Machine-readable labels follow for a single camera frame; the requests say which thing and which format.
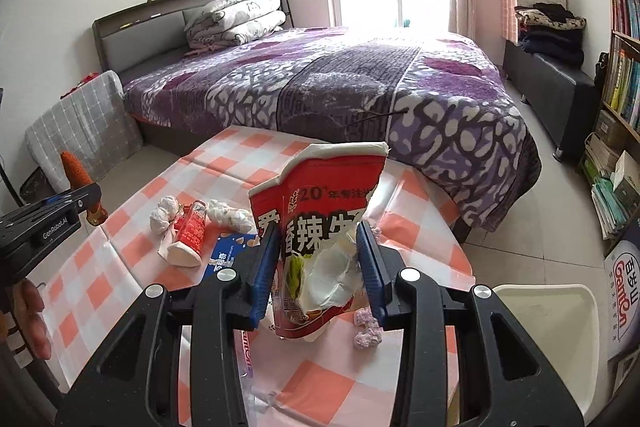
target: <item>checkered tablecloth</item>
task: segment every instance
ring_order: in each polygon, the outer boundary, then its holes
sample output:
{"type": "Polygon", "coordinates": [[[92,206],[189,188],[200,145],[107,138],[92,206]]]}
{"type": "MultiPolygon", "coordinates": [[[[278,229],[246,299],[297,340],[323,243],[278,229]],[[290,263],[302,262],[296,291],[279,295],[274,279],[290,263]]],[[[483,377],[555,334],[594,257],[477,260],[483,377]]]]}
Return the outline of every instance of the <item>checkered tablecloth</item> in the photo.
{"type": "MultiPolygon", "coordinates": [[[[204,266],[172,267],[156,253],[159,237],[148,222],[159,198],[174,195],[180,203],[215,198],[249,208],[249,188],[279,173],[312,142],[316,140],[229,127],[178,160],[95,229],[43,295],[44,318],[68,384],[147,285],[162,283],[174,290],[202,278],[204,266]]],[[[388,160],[365,216],[382,230],[380,243],[398,249],[408,266],[442,285],[467,290],[474,283],[466,256],[449,229],[458,217],[455,204],[413,168],[388,160]]],[[[207,225],[206,251],[212,250],[220,232],[207,225]]],[[[332,320],[312,343],[283,340],[261,328],[251,333],[253,391],[267,404],[260,410],[258,425],[388,426],[402,333],[385,333],[377,348],[358,351],[353,347],[357,331],[352,315],[345,314],[332,320]]],[[[178,387],[184,425],[190,423],[189,333],[183,334],[178,387]]],[[[458,369],[450,330],[447,347],[451,396],[458,369]]]]}

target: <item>grey headboard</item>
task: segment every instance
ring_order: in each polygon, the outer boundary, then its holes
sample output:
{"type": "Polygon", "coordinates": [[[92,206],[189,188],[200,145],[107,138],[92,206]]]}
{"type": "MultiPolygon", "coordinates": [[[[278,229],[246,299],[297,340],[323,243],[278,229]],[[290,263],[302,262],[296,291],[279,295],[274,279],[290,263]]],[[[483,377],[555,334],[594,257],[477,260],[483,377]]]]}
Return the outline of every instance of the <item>grey headboard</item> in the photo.
{"type": "Polygon", "coordinates": [[[195,9],[211,1],[149,0],[98,19],[93,28],[102,70],[115,71],[126,83],[126,76],[132,76],[127,73],[147,73],[140,68],[155,58],[175,55],[170,60],[179,60],[187,46],[184,25],[195,9]]]}

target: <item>white plastic bin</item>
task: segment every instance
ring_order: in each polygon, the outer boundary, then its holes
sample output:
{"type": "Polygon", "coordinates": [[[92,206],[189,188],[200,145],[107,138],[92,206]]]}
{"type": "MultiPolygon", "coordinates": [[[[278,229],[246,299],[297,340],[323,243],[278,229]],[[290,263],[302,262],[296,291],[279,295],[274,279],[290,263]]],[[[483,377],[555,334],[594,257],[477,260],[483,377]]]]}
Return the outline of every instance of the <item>white plastic bin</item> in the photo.
{"type": "Polygon", "coordinates": [[[494,288],[560,375],[585,416],[596,387],[600,327],[587,286],[503,285],[494,288]]]}

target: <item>silver screw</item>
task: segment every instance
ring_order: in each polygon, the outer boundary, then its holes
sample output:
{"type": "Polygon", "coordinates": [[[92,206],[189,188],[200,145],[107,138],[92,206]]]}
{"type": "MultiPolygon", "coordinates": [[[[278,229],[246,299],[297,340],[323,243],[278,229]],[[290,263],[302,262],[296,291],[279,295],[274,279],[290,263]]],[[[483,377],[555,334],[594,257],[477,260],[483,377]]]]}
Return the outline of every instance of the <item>silver screw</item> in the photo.
{"type": "Polygon", "coordinates": [[[491,297],[491,288],[479,285],[474,288],[474,293],[481,299],[488,299],[491,297]]]}
{"type": "Polygon", "coordinates": [[[405,268],[400,272],[400,277],[405,281],[415,282],[420,279],[420,272],[415,268],[405,268]]]}
{"type": "Polygon", "coordinates": [[[155,299],[162,295],[162,286],[159,284],[152,284],[151,286],[147,286],[145,290],[145,295],[150,299],[155,299]]]}
{"type": "Polygon", "coordinates": [[[232,268],[224,268],[218,272],[218,279],[221,281],[230,281],[236,278],[236,270],[232,268]]]}

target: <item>purple blanket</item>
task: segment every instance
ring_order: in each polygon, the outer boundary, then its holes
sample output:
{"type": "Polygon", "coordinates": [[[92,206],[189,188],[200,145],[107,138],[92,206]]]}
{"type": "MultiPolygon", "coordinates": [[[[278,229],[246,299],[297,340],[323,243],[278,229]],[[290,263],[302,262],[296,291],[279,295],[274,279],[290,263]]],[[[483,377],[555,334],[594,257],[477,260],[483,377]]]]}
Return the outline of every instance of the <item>purple blanket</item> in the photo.
{"type": "Polygon", "coordinates": [[[328,142],[386,141],[443,187],[472,227],[495,230],[540,175],[498,71],[469,39],[412,30],[286,30],[185,58],[127,84],[152,123],[212,136],[229,125],[328,142]]]}

